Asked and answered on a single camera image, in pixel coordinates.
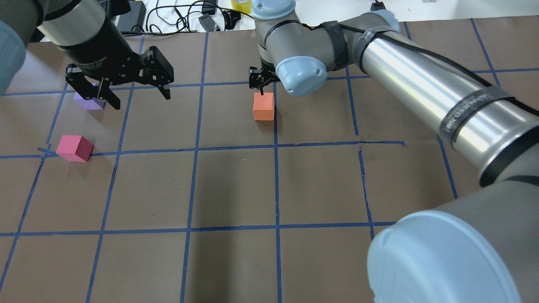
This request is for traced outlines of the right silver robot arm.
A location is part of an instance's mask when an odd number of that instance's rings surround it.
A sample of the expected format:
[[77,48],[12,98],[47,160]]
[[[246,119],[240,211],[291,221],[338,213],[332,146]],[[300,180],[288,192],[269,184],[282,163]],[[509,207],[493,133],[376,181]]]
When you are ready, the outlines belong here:
[[376,303],[537,303],[538,111],[400,32],[381,3],[345,21],[302,23],[294,0],[254,0],[262,67],[293,96],[356,65],[478,169],[479,190],[399,219],[366,260]]

